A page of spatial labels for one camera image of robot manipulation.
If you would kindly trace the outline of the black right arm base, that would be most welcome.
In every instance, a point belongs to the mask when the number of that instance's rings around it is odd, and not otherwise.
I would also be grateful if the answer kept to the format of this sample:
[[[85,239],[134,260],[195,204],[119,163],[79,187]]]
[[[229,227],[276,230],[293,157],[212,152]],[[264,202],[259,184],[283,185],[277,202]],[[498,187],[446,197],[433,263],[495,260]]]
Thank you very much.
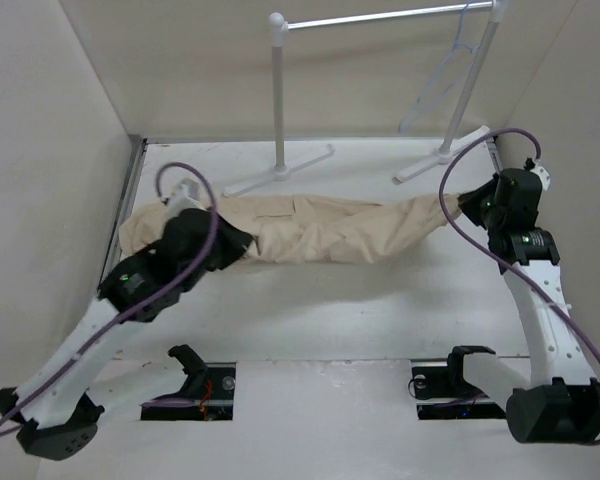
[[[494,354],[494,351],[483,346],[456,346],[444,359],[415,360],[411,363],[407,389],[416,401],[419,420],[505,419],[501,407],[464,379],[464,358],[476,353]]]

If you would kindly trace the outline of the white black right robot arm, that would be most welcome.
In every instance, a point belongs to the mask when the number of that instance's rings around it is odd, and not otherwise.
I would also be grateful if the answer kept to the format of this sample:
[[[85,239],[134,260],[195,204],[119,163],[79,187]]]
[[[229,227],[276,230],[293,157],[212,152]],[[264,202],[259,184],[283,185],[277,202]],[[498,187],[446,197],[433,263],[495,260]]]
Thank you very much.
[[[542,168],[509,168],[459,198],[461,212],[487,231],[487,252],[515,301],[529,376],[488,347],[457,346],[443,380],[455,395],[475,388],[486,394],[519,443],[594,445],[600,443],[600,381],[566,311],[554,238],[535,224],[548,185]]]

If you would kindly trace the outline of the light blue wire hanger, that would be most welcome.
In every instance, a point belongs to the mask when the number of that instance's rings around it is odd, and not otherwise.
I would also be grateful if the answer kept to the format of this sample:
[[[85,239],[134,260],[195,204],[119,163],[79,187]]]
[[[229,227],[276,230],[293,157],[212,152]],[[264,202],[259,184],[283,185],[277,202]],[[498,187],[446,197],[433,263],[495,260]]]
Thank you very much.
[[[416,101],[398,124],[398,133],[406,134],[445,100],[467,76],[480,41],[472,41],[465,33],[465,17],[475,1],[467,1],[461,10],[456,33],[449,52],[436,67],[420,91]]]

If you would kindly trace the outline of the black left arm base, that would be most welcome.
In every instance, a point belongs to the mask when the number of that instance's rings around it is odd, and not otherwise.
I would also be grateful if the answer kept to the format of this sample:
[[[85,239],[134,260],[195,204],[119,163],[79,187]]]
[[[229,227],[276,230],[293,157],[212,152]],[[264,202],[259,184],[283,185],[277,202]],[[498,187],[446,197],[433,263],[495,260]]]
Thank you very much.
[[[206,363],[188,345],[177,345],[168,356],[185,378],[173,392],[141,406],[141,421],[231,421],[234,413],[237,365]]]

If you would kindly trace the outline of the beige trousers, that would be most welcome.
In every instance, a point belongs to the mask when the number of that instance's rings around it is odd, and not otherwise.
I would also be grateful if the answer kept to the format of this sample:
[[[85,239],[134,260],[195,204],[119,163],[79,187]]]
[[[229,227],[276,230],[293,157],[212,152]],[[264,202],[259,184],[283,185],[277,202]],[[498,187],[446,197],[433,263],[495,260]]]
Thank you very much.
[[[219,198],[220,216],[255,237],[247,263],[372,264],[447,224],[437,195],[395,204],[320,195]]]

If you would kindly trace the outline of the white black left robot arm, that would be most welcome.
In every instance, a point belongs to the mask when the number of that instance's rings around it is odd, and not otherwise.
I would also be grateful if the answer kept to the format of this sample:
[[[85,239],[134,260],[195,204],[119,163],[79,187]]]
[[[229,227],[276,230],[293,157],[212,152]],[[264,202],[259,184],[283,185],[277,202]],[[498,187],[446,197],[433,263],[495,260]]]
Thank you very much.
[[[15,422],[22,450],[62,461],[95,436],[115,408],[202,408],[212,394],[207,364],[188,345],[164,363],[99,382],[113,355],[162,311],[176,305],[208,272],[241,260],[254,238],[214,211],[188,208],[169,219],[161,236],[128,256],[97,289],[83,318],[28,381],[0,389],[2,425]]]

